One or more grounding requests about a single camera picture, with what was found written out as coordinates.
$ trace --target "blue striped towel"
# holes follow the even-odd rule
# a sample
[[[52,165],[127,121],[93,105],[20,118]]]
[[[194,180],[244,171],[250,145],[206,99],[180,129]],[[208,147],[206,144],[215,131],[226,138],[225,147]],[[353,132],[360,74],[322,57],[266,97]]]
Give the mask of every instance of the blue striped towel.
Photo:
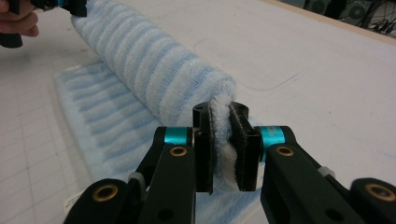
[[[145,156],[158,126],[191,126],[192,108],[210,102],[219,157],[214,193],[197,193],[197,223],[237,222],[259,192],[235,190],[228,143],[233,79],[178,44],[136,10],[90,1],[72,18],[97,52],[95,63],[55,74],[61,106],[93,180],[126,180]]]

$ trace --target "human hand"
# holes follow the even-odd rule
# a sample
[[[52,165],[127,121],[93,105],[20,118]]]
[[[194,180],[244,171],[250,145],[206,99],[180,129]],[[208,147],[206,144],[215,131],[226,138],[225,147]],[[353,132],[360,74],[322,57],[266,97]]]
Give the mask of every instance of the human hand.
[[[38,17],[29,0],[21,0],[20,15],[8,12],[8,0],[0,0],[0,33],[38,36]]]

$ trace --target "black handle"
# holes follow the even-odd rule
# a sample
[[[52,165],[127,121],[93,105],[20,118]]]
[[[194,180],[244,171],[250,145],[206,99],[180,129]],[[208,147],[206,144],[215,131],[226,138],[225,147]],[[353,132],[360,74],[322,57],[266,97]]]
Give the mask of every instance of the black handle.
[[[23,45],[21,35],[0,33],[0,45],[8,49],[20,48]]]
[[[20,0],[8,0],[9,10],[15,14],[20,14]],[[1,34],[0,33],[0,46],[8,49],[20,48],[23,45],[20,34]]]

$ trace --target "cable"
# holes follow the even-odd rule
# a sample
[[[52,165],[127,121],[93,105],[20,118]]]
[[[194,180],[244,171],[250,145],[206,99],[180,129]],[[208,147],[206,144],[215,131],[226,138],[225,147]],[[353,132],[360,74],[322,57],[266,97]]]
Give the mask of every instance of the cable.
[[[384,3],[386,3],[386,2],[387,2],[387,0],[383,0],[383,1],[380,0],[380,1],[379,1],[379,4],[378,4],[376,7],[373,7],[373,5],[375,5],[375,1],[374,1],[374,2],[371,4],[371,6],[369,7],[369,9],[367,10],[367,12],[366,12],[366,14],[364,15],[364,17],[363,17],[358,23],[356,23],[355,26],[360,26],[360,27],[362,27],[363,24],[364,24],[364,21],[367,20],[368,16],[369,16],[371,13],[375,12],[380,6],[384,5]]]

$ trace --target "striped towel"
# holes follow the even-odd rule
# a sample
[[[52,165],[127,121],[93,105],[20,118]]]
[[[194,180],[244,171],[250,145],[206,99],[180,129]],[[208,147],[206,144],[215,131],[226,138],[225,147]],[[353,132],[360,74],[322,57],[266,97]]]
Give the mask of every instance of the striped towel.
[[[210,102],[215,118],[215,189],[197,193],[197,223],[238,222],[259,192],[235,190],[228,104],[231,77],[178,44],[136,10],[90,1],[72,18],[100,61],[55,75],[61,106],[93,180],[126,180],[151,146],[158,126],[191,126],[192,108]]]

